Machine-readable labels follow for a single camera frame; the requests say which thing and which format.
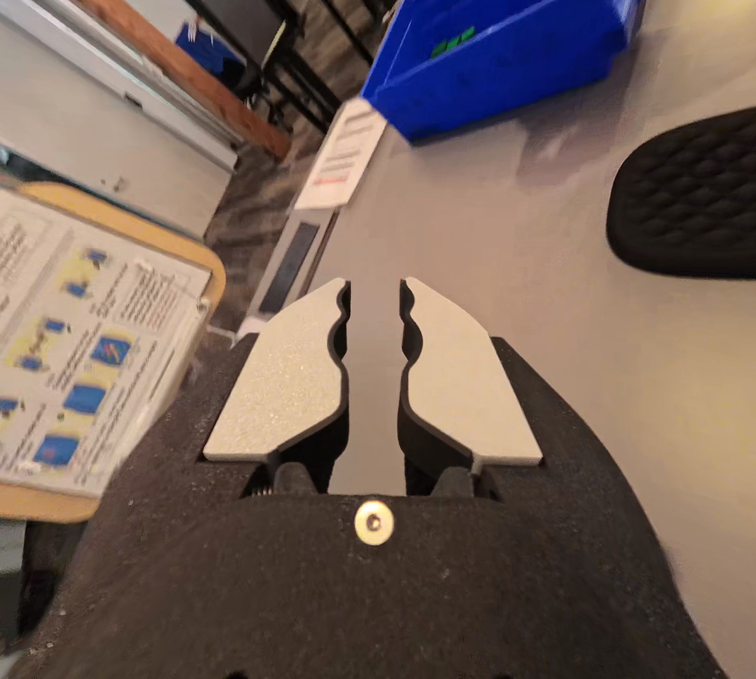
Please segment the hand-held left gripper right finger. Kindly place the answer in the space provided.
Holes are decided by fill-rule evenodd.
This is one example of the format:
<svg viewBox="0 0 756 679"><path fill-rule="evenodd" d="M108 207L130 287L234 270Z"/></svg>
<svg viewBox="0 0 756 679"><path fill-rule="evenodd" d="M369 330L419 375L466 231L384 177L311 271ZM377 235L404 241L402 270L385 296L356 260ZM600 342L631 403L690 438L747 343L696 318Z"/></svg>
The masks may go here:
<svg viewBox="0 0 756 679"><path fill-rule="evenodd" d="M399 289L405 365L397 435L408 491L431 491L450 468L534 468L543 451L486 329L418 278Z"/></svg>

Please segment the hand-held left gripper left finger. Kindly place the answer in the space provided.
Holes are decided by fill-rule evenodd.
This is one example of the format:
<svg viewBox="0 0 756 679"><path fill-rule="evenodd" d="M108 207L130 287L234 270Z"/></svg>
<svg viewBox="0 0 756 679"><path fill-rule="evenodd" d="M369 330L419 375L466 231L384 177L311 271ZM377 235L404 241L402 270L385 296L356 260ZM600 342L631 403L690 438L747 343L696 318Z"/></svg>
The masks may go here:
<svg viewBox="0 0 756 679"><path fill-rule="evenodd" d="M349 435L344 364L351 283L336 278L268 320L203 448L211 462L248 462L274 477L299 463L329 488Z"/></svg>

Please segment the blue plastic bin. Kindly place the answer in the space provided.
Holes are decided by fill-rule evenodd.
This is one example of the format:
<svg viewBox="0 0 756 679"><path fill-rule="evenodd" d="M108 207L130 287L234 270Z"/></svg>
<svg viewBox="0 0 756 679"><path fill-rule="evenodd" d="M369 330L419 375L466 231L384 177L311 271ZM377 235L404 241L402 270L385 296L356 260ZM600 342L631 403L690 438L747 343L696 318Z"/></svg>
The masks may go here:
<svg viewBox="0 0 756 679"><path fill-rule="evenodd" d="M408 142L606 78L645 0L402 0L361 90ZM474 26L476 35L430 59Z"/></svg>

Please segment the wooden display board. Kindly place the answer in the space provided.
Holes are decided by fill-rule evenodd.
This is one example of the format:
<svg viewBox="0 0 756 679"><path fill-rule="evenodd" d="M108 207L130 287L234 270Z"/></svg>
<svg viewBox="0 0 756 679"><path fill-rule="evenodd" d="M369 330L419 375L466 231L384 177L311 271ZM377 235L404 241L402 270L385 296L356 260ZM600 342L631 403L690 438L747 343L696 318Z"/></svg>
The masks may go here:
<svg viewBox="0 0 756 679"><path fill-rule="evenodd" d="M146 406L146 416L137 423L135 437L127 438L126 455L156 420L172 404L181 381L190 368L191 360L218 308L226 287L226 272L221 259L200 242L156 225L71 186L52 183L24 184L10 190L2 188L4 196L14 195L22 202L43 207L57 215L64 215L93 228L125 239L137 248L152 250L164 257L201 268L209 273L205 287L190 309L190 321L178 329L177 353L169 364L176 364L169 379L162 377L151 387L154 394ZM2 521L72 524L90 520L101 503L103 493L94 497L55 492L17 483L2 483Z"/></svg>

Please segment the laminated printed paper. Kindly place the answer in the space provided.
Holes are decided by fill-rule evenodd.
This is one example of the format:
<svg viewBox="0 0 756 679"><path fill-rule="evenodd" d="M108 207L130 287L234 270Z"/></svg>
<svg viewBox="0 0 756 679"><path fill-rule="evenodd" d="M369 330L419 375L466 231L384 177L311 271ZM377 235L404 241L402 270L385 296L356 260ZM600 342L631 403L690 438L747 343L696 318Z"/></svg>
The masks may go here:
<svg viewBox="0 0 756 679"><path fill-rule="evenodd" d="M354 195L386 129L385 118L356 96L341 106L317 152L295 211L334 210Z"/></svg>

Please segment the blue jacket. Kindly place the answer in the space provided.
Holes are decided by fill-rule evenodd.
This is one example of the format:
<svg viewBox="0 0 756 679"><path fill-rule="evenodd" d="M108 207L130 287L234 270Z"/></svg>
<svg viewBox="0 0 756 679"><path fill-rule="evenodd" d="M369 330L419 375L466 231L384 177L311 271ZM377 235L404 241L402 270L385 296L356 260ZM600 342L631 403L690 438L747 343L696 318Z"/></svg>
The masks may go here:
<svg viewBox="0 0 756 679"><path fill-rule="evenodd" d="M214 34L199 28L198 23L185 22L175 44L227 89L234 91L241 82L245 65L232 49Z"/></svg>

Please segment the wooden column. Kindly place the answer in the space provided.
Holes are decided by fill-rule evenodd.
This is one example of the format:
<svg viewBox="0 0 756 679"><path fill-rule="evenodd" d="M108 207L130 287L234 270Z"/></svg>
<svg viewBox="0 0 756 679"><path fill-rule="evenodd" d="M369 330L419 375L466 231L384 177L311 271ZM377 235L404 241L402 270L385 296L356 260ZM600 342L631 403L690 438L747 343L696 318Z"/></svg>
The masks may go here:
<svg viewBox="0 0 756 679"><path fill-rule="evenodd" d="M200 67L125 0L71 0L133 50L148 59L176 86L244 141L259 145L279 161L287 158L290 138Z"/></svg>

